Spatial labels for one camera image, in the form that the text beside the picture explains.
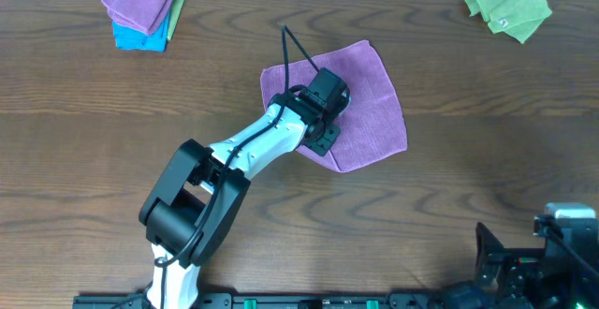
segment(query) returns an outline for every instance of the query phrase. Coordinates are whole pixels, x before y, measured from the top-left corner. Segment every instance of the wooden tabletop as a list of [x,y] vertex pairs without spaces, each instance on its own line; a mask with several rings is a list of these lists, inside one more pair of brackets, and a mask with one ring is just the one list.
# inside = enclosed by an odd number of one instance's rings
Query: wooden tabletop
[[547,202],[599,207],[599,0],[548,2],[520,45],[463,0],[186,0],[156,53],[118,51],[100,0],[0,0],[0,307],[149,283],[141,204],[181,143],[263,113],[259,76],[283,61],[283,22],[312,55],[370,40],[408,151],[346,174],[277,159],[203,284],[441,287],[472,277],[478,221],[506,245],[541,245],[533,216]]

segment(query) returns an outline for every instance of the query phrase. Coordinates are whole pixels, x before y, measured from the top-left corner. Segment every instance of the blue cloth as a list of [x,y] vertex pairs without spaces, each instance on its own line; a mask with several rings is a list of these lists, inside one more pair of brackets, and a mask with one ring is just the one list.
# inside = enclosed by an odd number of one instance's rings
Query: blue cloth
[[160,23],[156,32],[149,37],[145,34],[120,24],[112,23],[112,33],[116,41],[116,48],[123,51],[154,51],[163,52],[167,47],[168,20],[170,11],[165,19]]

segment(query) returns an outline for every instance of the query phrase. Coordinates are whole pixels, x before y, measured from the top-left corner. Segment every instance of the stack of folded towels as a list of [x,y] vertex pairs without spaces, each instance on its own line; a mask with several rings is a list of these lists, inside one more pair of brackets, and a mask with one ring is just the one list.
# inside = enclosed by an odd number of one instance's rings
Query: stack of folded towels
[[102,0],[112,18],[120,50],[163,52],[171,40],[184,0]]

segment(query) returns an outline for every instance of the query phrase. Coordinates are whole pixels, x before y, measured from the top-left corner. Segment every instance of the green towel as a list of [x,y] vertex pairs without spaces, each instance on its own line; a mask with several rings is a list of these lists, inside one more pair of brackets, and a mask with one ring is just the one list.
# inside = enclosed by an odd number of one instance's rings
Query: green towel
[[181,8],[183,7],[184,1],[185,0],[172,0],[172,5],[170,5],[170,21],[168,22],[168,41],[170,41],[172,39],[172,35],[175,34],[175,27],[177,27],[177,22],[179,21],[179,15],[181,14]]
[[464,0],[470,16],[480,13],[493,34],[504,32],[524,43],[551,15],[547,0]]

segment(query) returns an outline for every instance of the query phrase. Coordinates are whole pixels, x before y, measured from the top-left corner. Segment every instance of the wood grain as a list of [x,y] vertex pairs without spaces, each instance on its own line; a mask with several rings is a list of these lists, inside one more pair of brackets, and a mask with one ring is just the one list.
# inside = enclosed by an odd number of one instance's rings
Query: wood grain
[[554,14],[520,45],[462,0],[186,0],[167,52],[152,53],[117,51],[99,0],[0,0],[0,307],[65,308],[150,281],[142,202],[183,141],[261,114],[282,22],[311,54],[370,40],[409,149],[347,174],[277,159],[203,283],[440,287],[472,276],[477,221],[539,245],[545,203],[599,207],[599,0],[548,1]]

